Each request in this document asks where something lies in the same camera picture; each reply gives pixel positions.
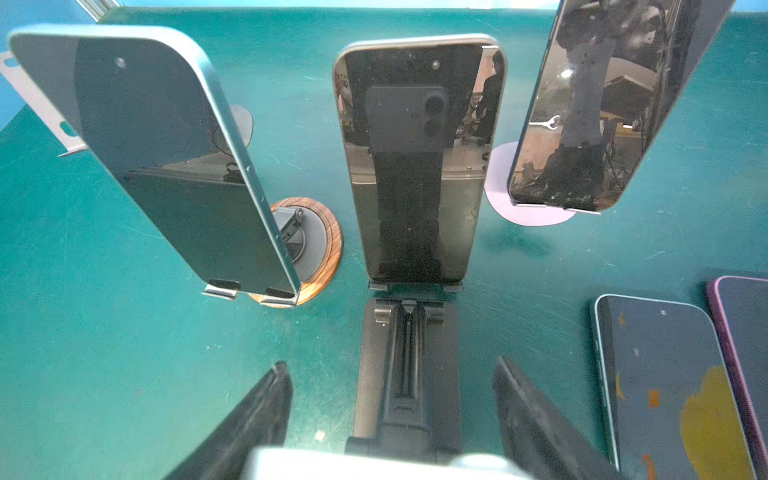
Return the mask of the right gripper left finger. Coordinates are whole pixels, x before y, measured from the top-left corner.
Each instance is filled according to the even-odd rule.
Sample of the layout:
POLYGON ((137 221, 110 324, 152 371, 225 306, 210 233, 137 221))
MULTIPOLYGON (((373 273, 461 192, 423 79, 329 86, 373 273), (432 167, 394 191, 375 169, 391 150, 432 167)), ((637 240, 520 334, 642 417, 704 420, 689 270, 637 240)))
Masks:
POLYGON ((166 477, 238 479, 251 450, 284 444, 292 398, 288 366, 279 361, 166 477))

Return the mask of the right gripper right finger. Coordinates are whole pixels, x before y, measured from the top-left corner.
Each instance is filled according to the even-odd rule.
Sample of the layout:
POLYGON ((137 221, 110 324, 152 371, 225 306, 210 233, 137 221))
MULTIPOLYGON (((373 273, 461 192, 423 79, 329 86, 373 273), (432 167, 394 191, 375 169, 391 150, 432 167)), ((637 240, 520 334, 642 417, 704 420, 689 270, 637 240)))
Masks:
POLYGON ((511 359, 493 370, 504 455, 535 479, 620 479, 597 451, 511 359))

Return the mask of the black folding phone stand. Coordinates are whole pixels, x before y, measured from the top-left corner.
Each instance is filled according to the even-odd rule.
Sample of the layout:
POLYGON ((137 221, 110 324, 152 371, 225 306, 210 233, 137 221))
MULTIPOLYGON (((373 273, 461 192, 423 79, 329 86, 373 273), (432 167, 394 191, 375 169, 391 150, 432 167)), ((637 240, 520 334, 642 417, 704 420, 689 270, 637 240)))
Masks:
POLYGON ((447 464, 462 450, 458 313, 447 284, 370 281, 348 455, 447 464))

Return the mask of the black phone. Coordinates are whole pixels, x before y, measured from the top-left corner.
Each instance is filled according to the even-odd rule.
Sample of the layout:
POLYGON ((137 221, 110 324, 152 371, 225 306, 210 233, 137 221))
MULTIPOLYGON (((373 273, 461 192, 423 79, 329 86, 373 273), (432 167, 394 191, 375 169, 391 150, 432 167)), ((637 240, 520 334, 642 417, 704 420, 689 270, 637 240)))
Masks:
POLYGON ((207 289, 295 305, 301 287, 213 65, 162 26, 12 31, 23 70, 207 289))
POLYGON ((608 456, 624 478, 756 478, 704 310, 604 294, 592 318, 608 456))
POLYGON ((722 0, 561 2, 509 174, 511 200, 612 208, 732 7, 722 0))
POLYGON ((756 475, 767 477, 767 281, 722 276, 707 298, 756 475))

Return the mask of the white-edged phone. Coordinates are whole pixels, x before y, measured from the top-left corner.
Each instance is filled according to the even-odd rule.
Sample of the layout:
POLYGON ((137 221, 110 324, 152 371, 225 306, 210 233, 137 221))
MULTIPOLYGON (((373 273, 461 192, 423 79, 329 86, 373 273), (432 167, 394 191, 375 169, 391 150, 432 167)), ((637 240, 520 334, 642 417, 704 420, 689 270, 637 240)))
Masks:
POLYGON ((359 41, 333 74, 369 279, 466 275, 504 89, 485 34, 359 41))

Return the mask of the grey phone stand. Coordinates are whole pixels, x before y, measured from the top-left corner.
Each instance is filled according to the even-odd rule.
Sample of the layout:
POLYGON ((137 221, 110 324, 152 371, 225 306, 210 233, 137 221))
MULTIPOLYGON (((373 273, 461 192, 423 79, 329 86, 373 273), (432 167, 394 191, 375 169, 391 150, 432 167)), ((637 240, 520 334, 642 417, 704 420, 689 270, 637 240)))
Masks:
MULTIPOLYGON (((230 111, 237 126, 237 130, 245 147, 248 147, 253 135, 253 117, 249 110, 240 105, 231 105, 230 111)), ((221 152, 231 156, 231 149, 226 140, 222 128, 217 125, 212 132, 212 142, 221 152)))
POLYGON ((1 53, 1 74, 65 148, 60 157, 86 151, 87 144, 68 129, 62 114, 48 100, 10 51, 1 53))
POLYGON ((557 207, 519 204, 508 192, 509 174, 518 150, 517 142, 495 147, 489 159, 484 192, 491 207, 505 220, 525 227, 546 227, 564 223, 576 215, 557 207))

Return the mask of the brown round phone stand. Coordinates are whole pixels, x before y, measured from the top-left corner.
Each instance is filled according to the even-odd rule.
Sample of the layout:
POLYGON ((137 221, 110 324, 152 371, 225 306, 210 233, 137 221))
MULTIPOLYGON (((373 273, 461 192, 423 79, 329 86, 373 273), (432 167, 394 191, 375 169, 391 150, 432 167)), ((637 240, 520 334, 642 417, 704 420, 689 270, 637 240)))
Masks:
POLYGON ((331 210, 317 200, 290 197, 271 205, 282 230, 292 233, 286 247, 301 281, 298 306, 322 292, 333 279, 341 260, 341 226, 331 210))

